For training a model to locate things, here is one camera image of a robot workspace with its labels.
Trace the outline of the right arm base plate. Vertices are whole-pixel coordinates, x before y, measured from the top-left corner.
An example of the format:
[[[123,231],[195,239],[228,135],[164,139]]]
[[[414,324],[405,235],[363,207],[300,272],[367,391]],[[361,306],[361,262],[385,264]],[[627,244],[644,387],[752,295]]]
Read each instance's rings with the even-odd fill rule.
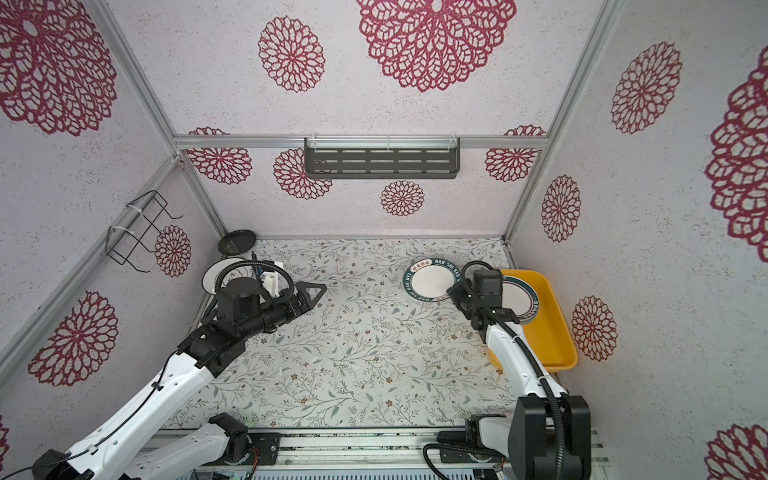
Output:
[[[437,434],[439,460],[443,464],[501,464],[505,458],[482,447],[467,431],[443,430]]]

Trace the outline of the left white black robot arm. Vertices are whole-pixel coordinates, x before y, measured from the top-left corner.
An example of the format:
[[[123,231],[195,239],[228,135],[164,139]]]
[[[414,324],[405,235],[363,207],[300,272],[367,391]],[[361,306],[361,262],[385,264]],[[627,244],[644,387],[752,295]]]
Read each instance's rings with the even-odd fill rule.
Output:
[[[299,281],[277,298],[250,277],[216,293],[216,306],[165,361],[158,375],[110,419],[65,452],[35,461],[35,479],[175,479],[214,461],[234,464],[253,450],[248,428],[227,413],[146,456],[139,452],[195,393],[244,353],[247,341],[310,312],[325,294],[320,283]]]

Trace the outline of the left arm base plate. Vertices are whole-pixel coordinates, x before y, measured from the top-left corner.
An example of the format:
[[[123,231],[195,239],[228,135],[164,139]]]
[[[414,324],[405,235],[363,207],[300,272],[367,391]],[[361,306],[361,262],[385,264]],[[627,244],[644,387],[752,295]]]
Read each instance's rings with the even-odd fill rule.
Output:
[[[240,465],[256,465],[258,468],[273,466],[277,463],[280,442],[280,433],[253,432],[248,434],[245,456],[240,460]]]

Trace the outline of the green rim plate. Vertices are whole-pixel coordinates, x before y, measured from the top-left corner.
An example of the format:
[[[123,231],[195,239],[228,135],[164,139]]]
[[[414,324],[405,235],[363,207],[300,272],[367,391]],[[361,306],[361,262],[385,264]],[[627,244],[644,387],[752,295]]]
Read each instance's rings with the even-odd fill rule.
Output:
[[[460,269],[442,258],[415,261],[405,271],[402,285],[413,299],[436,303],[449,297],[448,291],[460,281]]]
[[[505,276],[502,282],[502,307],[512,310],[521,325],[532,323],[539,312],[537,292],[524,280]]]

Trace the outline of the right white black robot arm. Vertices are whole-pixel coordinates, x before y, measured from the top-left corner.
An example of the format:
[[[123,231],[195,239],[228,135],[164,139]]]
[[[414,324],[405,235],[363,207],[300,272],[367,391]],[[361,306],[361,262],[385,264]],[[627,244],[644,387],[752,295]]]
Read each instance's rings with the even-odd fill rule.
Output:
[[[589,405],[570,395],[536,357],[519,318],[503,306],[503,280],[499,270],[478,270],[448,290],[519,394],[510,419],[475,421],[480,448],[505,457],[516,479],[589,479]]]

